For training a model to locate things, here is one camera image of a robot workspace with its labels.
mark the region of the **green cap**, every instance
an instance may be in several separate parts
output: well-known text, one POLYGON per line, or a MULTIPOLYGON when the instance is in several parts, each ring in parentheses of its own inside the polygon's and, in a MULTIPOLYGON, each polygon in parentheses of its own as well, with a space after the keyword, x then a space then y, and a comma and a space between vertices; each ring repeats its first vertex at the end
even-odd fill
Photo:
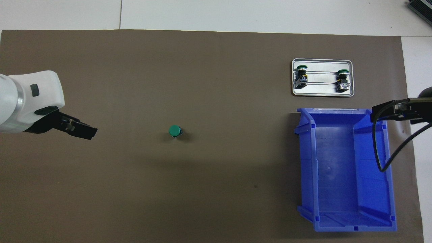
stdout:
POLYGON ((172 137, 178 137, 181 134, 181 128, 179 126, 177 126, 177 125, 172 125, 169 128, 169 134, 172 137))
POLYGON ((338 73, 338 74, 339 74, 339 73, 349 73, 349 70, 348 70, 348 69, 341 69, 341 70, 339 70, 337 73, 338 73))

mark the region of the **brown mat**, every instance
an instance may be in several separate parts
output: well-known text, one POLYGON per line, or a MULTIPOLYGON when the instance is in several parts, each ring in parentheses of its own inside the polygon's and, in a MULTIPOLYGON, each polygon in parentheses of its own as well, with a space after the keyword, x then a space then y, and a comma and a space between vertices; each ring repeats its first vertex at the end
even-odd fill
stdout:
MULTIPOLYGON (((0 242, 422 242, 412 144, 397 232, 317 233, 301 203, 296 108, 406 98, 400 37, 3 31, 0 73, 58 73, 92 141, 0 134, 0 242), (351 98, 295 97, 294 58, 353 62, 351 98), (168 136, 182 126, 183 139, 168 136)), ((408 123, 389 123, 394 150, 408 123)))

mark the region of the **black cable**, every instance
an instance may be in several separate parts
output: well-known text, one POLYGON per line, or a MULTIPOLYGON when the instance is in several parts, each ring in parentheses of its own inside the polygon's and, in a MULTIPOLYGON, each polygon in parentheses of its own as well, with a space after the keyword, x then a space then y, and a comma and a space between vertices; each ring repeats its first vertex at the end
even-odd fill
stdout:
POLYGON ((402 99, 402 100, 397 100, 394 101, 390 104, 387 104, 386 106, 384 106, 383 108, 381 108, 377 114, 375 115, 374 119, 373 119, 373 124, 372 124, 372 140, 373 140, 373 146, 374 146, 374 153, 375 153, 375 160, 377 162, 377 166, 379 171, 384 172, 387 170, 387 168, 390 166, 391 162, 394 160, 394 158, 396 157, 396 155, 402 150, 402 148, 407 145, 411 140, 413 140, 413 138, 415 138, 417 135, 419 135, 420 133, 424 132, 425 130, 427 130, 428 128, 432 127, 432 123, 427 124, 426 126, 422 127, 421 129, 419 129, 417 132, 413 133, 411 136, 409 136, 405 141, 403 141, 399 147, 397 147, 397 149, 393 152, 393 154, 390 156, 389 160, 387 161, 387 163, 384 165, 384 167, 381 167, 381 162, 379 160, 379 156, 378 156, 378 150, 377 150, 377 145, 376 145, 376 123, 378 121, 378 118, 380 117, 380 115, 388 108, 390 108, 391 106, 394 106, 396 104, 402 103, 402 102, 408 102, 409 99, 402 99))

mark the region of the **metal tray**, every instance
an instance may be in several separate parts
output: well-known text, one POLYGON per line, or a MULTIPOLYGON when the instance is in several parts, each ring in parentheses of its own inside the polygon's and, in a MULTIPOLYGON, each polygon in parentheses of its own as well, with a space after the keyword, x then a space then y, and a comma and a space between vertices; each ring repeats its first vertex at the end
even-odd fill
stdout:
POLYGON ((327 59, 303 59, 296 58, 292 61, 292 93, 296 96, 334 96, 351 97, 354 95, 353 64, 349 60, 327 60, 327 59), (297 78, 297 67, 307 65, 308 85, 295 89, 294 82, 297 78), (343 92, 336 92, 335 82, 337 72, 341 69, 348 69, 347 77, 350 89, 343 92))

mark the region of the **blue bin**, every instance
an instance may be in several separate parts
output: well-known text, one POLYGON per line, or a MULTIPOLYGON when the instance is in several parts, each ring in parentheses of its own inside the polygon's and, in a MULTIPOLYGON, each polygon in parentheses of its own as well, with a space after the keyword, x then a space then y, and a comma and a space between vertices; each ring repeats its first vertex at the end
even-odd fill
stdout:
MULTIPOLYGON (((297 109, 302 205, 315 231, 396 231, 391 168, 377 168, 368 109, 297 109)), ((381 161, 390 156, 387 123, 377 123, 381 161)))

